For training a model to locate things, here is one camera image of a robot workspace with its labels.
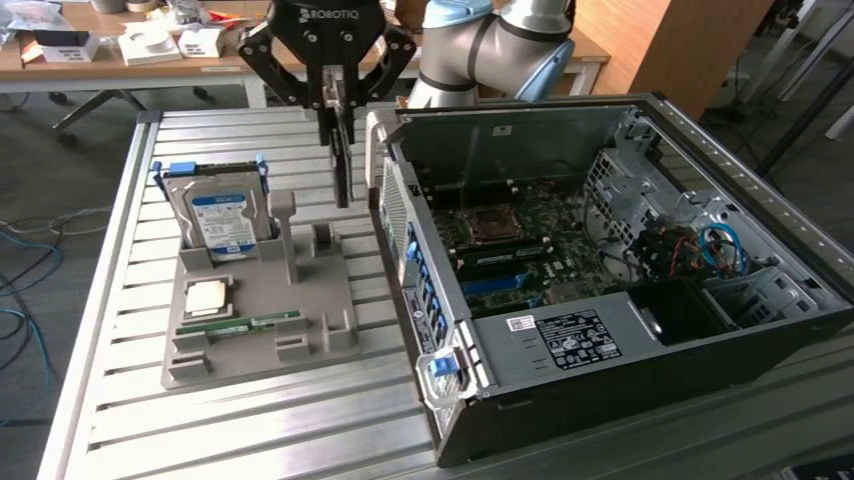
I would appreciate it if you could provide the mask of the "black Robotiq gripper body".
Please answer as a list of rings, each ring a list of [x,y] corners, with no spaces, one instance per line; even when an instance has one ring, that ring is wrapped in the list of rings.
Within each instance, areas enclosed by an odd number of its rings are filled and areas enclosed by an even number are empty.
[[[273,1],[270,30],[301,62],[358,64],[386,30],[378,1]]]

